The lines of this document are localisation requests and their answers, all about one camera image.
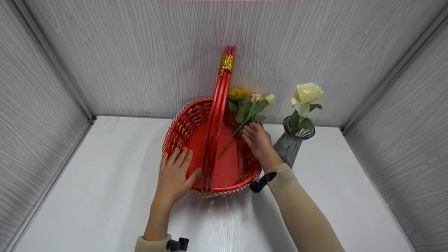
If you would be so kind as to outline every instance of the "red plastic handle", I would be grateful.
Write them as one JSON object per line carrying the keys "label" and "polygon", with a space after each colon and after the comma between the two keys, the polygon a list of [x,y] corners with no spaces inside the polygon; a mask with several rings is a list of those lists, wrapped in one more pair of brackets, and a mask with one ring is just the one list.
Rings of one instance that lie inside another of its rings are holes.
{"label": "red plastic handle", "polygon": [[[224,54],[234,56],[235,49],[235,46],[227,46],[224,50]],[[230,76],[231,73],[224,70],[224,72],[218,77],[210,114],[207,120],[208,134],[206,136],[204,156],[202,160],[204,191],[210,191],[212,188],[213,170],[215,168],[216,154],[218,151],[218,136],[223,123],[227,93],[230,86]]]}

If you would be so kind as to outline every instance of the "gray glass vase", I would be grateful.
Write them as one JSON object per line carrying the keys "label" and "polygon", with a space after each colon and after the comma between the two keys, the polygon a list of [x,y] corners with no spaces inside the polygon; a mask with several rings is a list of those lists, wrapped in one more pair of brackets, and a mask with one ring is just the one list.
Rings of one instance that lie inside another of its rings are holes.
{"label": "gray glass vase", "polygon": [[291,133],[291,126],[289,125],[290,118],[291,116],[288,116],[283,120],[284,133],[274,144],[274,149],[280,155],[283,162],[288,164],[292,169],[302,141],[312,138],[316,133],[316,129],[313,126],[312,130],[300,129],[299,132],[293,134]]}

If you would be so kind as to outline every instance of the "hand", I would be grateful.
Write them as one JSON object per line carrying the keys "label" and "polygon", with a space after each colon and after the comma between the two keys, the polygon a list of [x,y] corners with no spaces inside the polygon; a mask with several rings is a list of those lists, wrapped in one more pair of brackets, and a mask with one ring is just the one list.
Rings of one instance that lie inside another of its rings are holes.
{"label": "hand", "polygon": [[201,175],[201,169],[197,169],[186,179],[193,151],[184,148],[179,157],[176,158],[178,153],[179,149],[176,148],[170,157],[166,153],[162,157],[159,183],[157,184],[153,204],[163,204],[171,207],[188,193],[194,182]]}
{"label": "hand", "polygon": [[254,157],[260,161],[264,172],[275,165],[283,164],[282,159],[272,146],[271,135],[260,124],[251,122],[243,127],[241,133]]}
{"label": "hand", "polygon": [[243,127],[242,137],[252,150],[252,154],[260,160],[268,151],[274,149],[272,146],[271,135],[263,127],[251,122]]}

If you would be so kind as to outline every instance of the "red basket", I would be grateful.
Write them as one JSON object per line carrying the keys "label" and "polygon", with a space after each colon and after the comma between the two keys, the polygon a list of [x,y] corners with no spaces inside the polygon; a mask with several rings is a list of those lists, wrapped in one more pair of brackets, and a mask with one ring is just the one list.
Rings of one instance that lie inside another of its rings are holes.
{"label": "red basket", "polygon": [[233,140],[218,158],[238,128],[227,100],[234,54],[235,47],[226,47],[213,98],[201,98],[184,106],[174,117],[162,148],[162,153],[169,155],[175,148],[193,150],[187,177],[202,167],[202,177],[191,191],[205,197],[237,192],[261,171],[260,163],[241,138]]}

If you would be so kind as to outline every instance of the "basket handle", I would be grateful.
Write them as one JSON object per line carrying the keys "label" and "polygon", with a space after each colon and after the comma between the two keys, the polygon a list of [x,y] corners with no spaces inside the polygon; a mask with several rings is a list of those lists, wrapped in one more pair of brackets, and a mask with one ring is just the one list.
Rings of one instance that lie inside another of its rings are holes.
{"label": "basket handle", "polygon": [[213,102],[207,120],[208,131],[204,145],[204,156],[202,160],[203,169],[203,191],[210,193],[213,180],[213,170],[215,168],[216,154],[218,151],[218,136],[226,108],[227,93],[230,85],[230,76],[233,67],[233,57],[235,46],[226,46],[221,59],[219,77],[216,83]]}

